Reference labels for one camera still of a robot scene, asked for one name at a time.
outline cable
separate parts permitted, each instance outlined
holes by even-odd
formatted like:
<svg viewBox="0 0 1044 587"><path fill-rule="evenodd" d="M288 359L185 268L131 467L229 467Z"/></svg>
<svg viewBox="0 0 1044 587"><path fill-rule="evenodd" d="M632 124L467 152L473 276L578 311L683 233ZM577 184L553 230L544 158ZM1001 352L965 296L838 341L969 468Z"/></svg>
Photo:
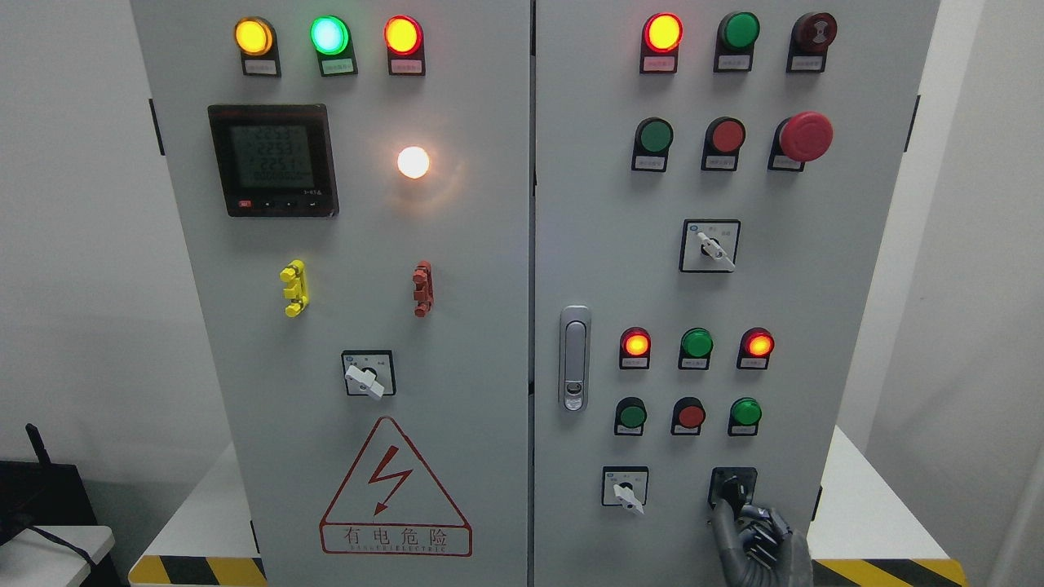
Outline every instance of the cable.
<svg viewBox="0 0 1044 587"><path fill-rule="evenodd" d="M54 536L53 534L47 532L46 530L41 530L41 529L37 527L35 525L33 525L31 523L23 523L23 522L21 522L18 519L17 516L16 517L11 517L10 521L14 522L14 525L16 527L23 527L25 530L29 530L29 531L35 532L40 536L43 536L45 539L47 539L47 540L49 540L49 541L51 541L51 542L53 542L53 543L55 543L55 544L57 544L60 546L65 546L66 548L69 548L73 553L76 553L77 555L80 556L80 558L82 558L85 561L87 561L87 565L89 567L91 567L91 572L94 572L94 570L96 568L98 568L97 563L95 563L93 560L91 560L91 555L89 555L87 553L87 550L80 548L79 546L76 546L75 544L69 542L68 540L66 540L66 539L64 539L64 538L62 538L60 536Z"/></svg>

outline electrical hazard triangle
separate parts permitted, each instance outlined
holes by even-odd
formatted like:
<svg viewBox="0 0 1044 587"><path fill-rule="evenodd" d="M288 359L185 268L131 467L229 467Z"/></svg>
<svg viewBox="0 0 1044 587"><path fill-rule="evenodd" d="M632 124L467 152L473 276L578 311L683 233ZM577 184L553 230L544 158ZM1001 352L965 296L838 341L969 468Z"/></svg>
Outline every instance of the electrical hazard triangle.
<svg viewBox="0 0 1044 587"><path fill-rule="evenodd" d="M319 522L328 555L470 557L471 524L390 417L374 424Z"/></svg>

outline yellow indicator light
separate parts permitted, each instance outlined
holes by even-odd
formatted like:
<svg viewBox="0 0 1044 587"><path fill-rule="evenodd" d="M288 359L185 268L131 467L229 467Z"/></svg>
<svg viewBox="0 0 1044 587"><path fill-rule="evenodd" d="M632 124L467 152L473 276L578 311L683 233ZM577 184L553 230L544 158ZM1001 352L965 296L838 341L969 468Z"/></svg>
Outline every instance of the yellow indicator light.
<svg viewBox="0 0 1044 587"><path fill-rule="evenodd" d="M399 152L399 172L410 180L423 178L430 167L428 151L419 146L408 146Z"/></svg>
<svg viewBox="0 0 1044 587"><path fill-rule="evenodd" d="M645 44L658 53L673 51L682 42L682 19L669 13L654 15L645 23Z"/></svg>
<svg viewBox="0 0 1044 587"><path fill-rule="evenodd" d="M628 355L640 356L649 350L649 339L644 334L632 334L623 346Z"/></svg>
<svg viewBox="0 0 1044 587"><path fill-rule="evenodd" d="M246 17L236 23L236 45L247 55L263 55L271 49L271 26L259 17Z"/></svg>
<svg viewBox="0 0 1044 587"><path fill-rule="evenodd" d="M408 55L421 46L423 40L421 25L405 15L392 17L384 25L384 42L393 53Z"/></svg>
<svg viewBox="0 0 1044 587"><path fill-rule="evenodd" d="M767 334L758 334L746 344L746 350L754 356L765 356L773 352L773 338Z"/></svg>

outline yellow terminal connector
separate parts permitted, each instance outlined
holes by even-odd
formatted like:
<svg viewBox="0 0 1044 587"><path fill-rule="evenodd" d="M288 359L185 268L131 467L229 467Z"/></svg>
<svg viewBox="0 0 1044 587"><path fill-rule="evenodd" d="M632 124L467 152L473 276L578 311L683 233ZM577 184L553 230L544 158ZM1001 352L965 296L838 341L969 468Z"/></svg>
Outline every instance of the yellow terminal connector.
<svg viewBox="0 0 1044 587"><path fill-rule="evenodd" d="M287 318L296 318L308 307L308 282L305 280L305 262L301 259L290 261L279 279L286 284L283 288L283 299L290 300L284 313Z"/></svg>

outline lcd display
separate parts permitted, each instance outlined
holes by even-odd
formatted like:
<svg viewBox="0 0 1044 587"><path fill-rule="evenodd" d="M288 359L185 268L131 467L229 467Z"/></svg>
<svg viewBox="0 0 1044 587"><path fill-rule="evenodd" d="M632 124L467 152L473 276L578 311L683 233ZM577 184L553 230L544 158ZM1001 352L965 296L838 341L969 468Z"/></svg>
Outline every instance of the lcd display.
<svg viewBox="0 0 1044 587"><path fill-rule="evenodd" d="M240 186L315 187L305 126L264 124L230 130Z"/></svg>

